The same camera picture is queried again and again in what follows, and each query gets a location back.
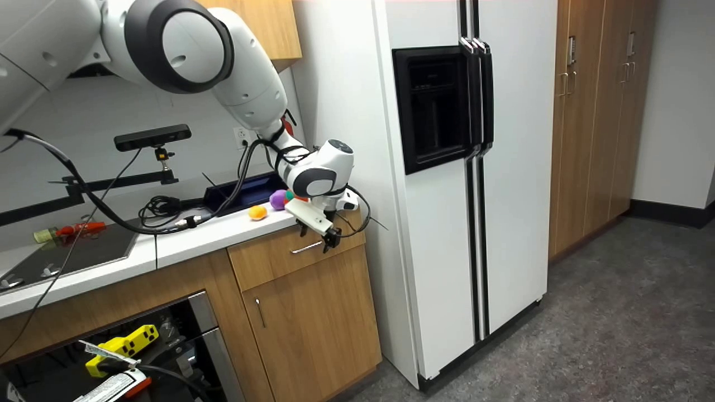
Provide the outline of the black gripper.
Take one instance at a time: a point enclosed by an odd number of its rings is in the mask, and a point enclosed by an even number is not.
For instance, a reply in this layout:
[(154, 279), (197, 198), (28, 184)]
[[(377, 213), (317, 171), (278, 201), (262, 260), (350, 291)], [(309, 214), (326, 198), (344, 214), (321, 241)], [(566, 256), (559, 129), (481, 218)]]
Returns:
[(330, 227), (330, 228), (324, 232), (321, 241), (324, 241), (324, 248), (326, 248), (326, 250), (337, 248), (340, 241), (341, 241), (341, 231), (340, 231), (337, 227)]

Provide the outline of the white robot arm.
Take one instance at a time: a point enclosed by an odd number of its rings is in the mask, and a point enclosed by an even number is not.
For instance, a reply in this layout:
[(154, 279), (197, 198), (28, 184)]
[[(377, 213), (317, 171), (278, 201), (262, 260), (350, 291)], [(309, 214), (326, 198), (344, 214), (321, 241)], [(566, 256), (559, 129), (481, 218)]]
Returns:
[(198, 0), (0, 0), (0, 125), (12, 143), (35, 137), (16, 118), (74, 72), (101, 66), (169, 94), (212, 94), (264, 147), (293, 192), (288, 213), (333, 248), (330, 214), (349, 192), (354, 150), (311, 150), (288, 134), (287, 89), (243, 18)]

